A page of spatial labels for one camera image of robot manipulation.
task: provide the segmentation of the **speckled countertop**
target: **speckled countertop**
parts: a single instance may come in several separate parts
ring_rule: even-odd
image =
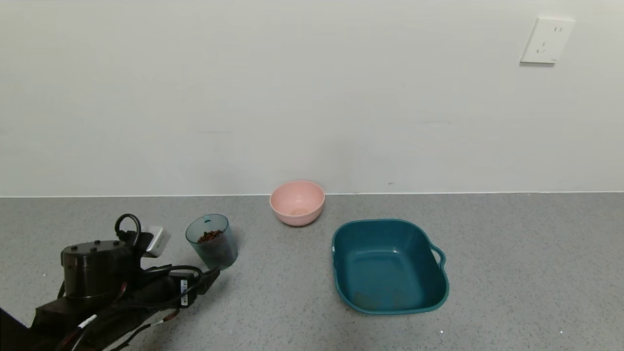
[[[113,239],[124,212],[173,235],[144,266],[201,265],[183,232],[206,213],[225,214],[240,241],[207,295],[128,350],[624,349],[624,194],[329,196],[304,228],[278,222],[263,196],[0,199],[0,305],[30,325],[62,282],[62,248]],[[368,316],[338,297],[334,231],[388,217],[446,253],[439,310]]]

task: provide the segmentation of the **white wall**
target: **white wall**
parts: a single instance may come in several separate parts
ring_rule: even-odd
[[[624,2],[0,3],[0,195],[624,190]],[[578,23],[521,66],[535,18]]]

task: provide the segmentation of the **electrical wire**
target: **electrical wire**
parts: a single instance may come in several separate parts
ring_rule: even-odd
[[[122,214],[121,216],[119,216],[119,218],[115,222],[115,233],[117,234],[117,236],[119,236],[119,233],[122,232],[122,230],[119,229],[119,225],[126,218],[132,219],[134,221],[134,225],[137,228],[137,235],[135,235],[134,241],[132,242],[132,246],[136,246],[139,242],[139,237],[141,236],[141,222],[139,222],[137,216],[130,213]]]
[[[61,287],[59,288],[59,294],[56,295],[56,299],[60,299],[63,295],[65,295],[65,280],[63,280],[63,284],[61,284]]]
[[[184,290],[182,293],[178,294],[176,297],[173,297],[173,298],[167,300],[166,302],[162,302],[162,303],[159,303],[159,304],[122,304],[122,305],[120,305],[118,307],[118,309],[164,309],[164,308],[167,308],[167,307],[171,308],[173,304],[177,305],[178,301],[182,297],[186,296],[189,292],[191,292],[192,290],[196,289],[199,286],[199,281],[201,281],[201,279],[203,278],[203,272],[202,272],[201,269],[199,269],[198,267],[196,267],[194,265],[172,265],[172,266],[166,266],[166,267],[156,267],[156,268],[152,268],[152,269],[147,269],[147,270],[144,271],[144,273],[154,274],[154,273],[171,272],[171,271],[174,271],[174,270],[192,270],[192,271],[194,271],[194,272],[196,272],[198,274],[197,280],[196,280],[196,282],[194,284],[192,284],[189,288]],[[122,293],[121,294],[123,294],[123,292],[125,292],[126,286],[127,285],[123,285],[122,286]],[[101,320],[103,318],[106,318],[106,317],[108,317],[110,315],[113,315],[116,312],[118,312],[118,310],[112,310],[107,315],[98,315],[94,319],[92,319],[89,323],[85,324],[83,326],[84,329],[83,329],[82,333],[78,336],[78,339],[74,343],[74,346],[71,348],[71,351],[76,351],[77,350],[78,345],[84,340],[85,336],[89,333],[91,327],[93,326],[93,322],[95,322],[97,320]],[[177,312],[174,312],[174,314],[171,314],[171,315],[165,317],[162,321],[157,322],[156,324],[159,324],[159,323],[171,320],[172,318],[174,318],[177,315],[178,312],[179,312],[179,310],[177,310]],[[137,329],[135,331],[135,333],[132,334],[130,336],[130,338],[128,340],[126,340],[122,344],[125,344],[125,343],[129,342],[130,340],[132,340],[132,338],[134,338],[136,336],[136,334],[138,334],[139,332],[149,328],[151,325],[152,324],[149,324],[149,325],[146,324],[146,326],[144,325],[143,327],[139,327],[139,329]]]
[[[179,295],[167,300],[166,302],[161,302],[158,304],[130,304],[130,305],[124,305],[126,307],[133,307],[133,308],[151,308],[151,309],[162,309],[162,308],[166,308],[166,307],[171,307],[172,304],[177,304],[178,300],[180,300],[182,297],[186,296],[189,292],[197,289],[197,287],[199,286],[199,282],[202,280],[203,278],[203,272],[201,269],[199,269],[198,267],[194,266],[194,265],[172,265],[172,266],[168,266],[168,267],[157,267],[154,269],[149,269],[146,270],[145,273],[162,273],[162,272],[171,272],[174,270],[192,270],[194,272],[196,272],[198,274],[197,280],[194,284],[192,284],[191,286],[189,286],[186,290],[184,290],[182,293],[180,293]]]
[[[168,322],[168,321],[170,321],[170,320],[174,319],[174,318],[175,318],[175,316],[177,316],[177,315],[178,315],[178,313],[180,313],[180,309],[175,309],[175,311],[174,311],[172,314],[170,314],[170,315],[166,316],[165,318],[163,318],[163,319],[159,320],[159,321],[158,321],[158,322],[156,322],[156,323],[149,323],[149,324],[142,325],[141,327],[137,328],[137,330],[135,330],[135,331],[134,331],[134,333],[132,333],[132,335],[130,335],[130,337],[128,337],[127,339],[125,339],[125,340],[124,340],[121,344],[119,344],[116,348],[114,348],[114,349],[112,349],[112,350],[110,350],[110,351],[119,351],[119,350],[121,350],[121,349],[124,349],[126,346],[129,346],[129,345],[130,345],[130,341],[131,341],[132,339],[134,339],[134,337],[136,337],[136,336],[137,336],[139,333],[141,333],[143,330],[145,330],[145,329],[147,329],[147,328],[149,328],[149,327],[152,327],[152,326],[154,326],[154,325],[157,325],[157,324],[161,324],[161,323],[164,323],[164,322]]]
[[[54,351],[61,351],[67,345],[67,343],[72,340],[72,338],[75,337],[76,334],[78,334],[78,332],[80,332],[80,328],[76,328],[73,333],[67,334],[67,336],[63,340],[61,340],[61,342],[59,342]]]

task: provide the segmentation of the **electrical outlet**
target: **electrical outlet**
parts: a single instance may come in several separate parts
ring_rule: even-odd
[[[538,18],[520,62],[557,63],[574,24],[569,19]]]

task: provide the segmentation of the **cup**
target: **cup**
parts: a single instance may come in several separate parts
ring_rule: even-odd
[[[224,215],[199,217],[188,226],[186,237],[208,269],[226,269],[238,257],[230,223]]]

